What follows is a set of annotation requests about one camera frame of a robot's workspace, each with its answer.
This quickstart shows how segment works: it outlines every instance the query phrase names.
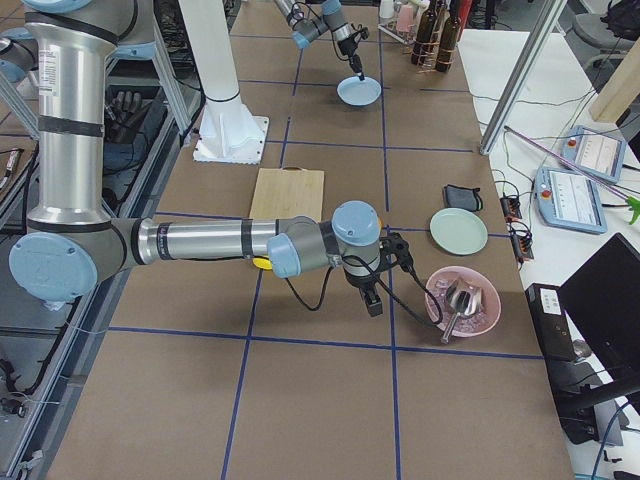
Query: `yellow object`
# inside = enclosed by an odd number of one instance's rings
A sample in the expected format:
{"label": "yellow object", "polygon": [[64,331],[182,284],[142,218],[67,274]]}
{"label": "yellow object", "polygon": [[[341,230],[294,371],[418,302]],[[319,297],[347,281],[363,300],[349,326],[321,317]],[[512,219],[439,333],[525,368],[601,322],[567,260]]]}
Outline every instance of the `yellow object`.
{"label": "yellow object", "polygon": [[272,270],[271,262],[266,258],[254,258],[253,264],[262,270]]}

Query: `light blue bowl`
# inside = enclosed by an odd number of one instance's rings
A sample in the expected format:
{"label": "light blue bowl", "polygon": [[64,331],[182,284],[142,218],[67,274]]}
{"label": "light blue bowl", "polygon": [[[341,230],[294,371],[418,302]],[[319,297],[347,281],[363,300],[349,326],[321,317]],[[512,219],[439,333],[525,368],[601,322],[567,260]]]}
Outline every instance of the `light blue bowl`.
{"label": "light blue bowl", "polygon": [[338,95],[342,101],[354,107],[372,104],[381,92],[380,84],[371,77],[365,77],[362,81],[358,77],[348,77],[338,85]]}

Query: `white pillar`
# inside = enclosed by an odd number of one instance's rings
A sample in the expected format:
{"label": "white pillar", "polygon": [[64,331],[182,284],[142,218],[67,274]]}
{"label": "white pillar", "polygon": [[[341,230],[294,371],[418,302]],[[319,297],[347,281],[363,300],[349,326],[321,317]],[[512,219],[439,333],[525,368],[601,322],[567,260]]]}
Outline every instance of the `white pillar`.
{"label": "white pillar", "polygon": [[269,119],[242,103],[222,0],[180,0],[180,9],[207,96],[194,159],[260,163]]}

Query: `wooden cutting board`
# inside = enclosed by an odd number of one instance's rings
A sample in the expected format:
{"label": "wooden cutting board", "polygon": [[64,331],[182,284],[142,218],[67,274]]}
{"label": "wooden cutting board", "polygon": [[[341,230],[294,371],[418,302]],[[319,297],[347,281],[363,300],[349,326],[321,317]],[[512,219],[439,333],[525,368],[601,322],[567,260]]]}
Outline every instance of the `wooden cutting board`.
{"label": "wooden cutting board", "polygon": [[261,168],[249,218],[270,220],[305,215],[322,220],[324,172]]}

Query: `power strip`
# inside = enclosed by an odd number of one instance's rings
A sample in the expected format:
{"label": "power strip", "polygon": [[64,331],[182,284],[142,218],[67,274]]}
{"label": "power strip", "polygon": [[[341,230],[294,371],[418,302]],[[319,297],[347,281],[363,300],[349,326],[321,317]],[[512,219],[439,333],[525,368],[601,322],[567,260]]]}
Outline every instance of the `power strip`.
{"label": "power strip", "polygon": [[512,229],[509,233],[513,253],[518,263],[522,264],[533,260],[533,250],[531,249],[531,240],[526,236],[525,232],[519,232]]}
{"label": "power strip", "polygon": [[520,201],[517,197],[502,196],[500,198],[500,206],[502,207],[502,214],[507,222],[522,219]]}

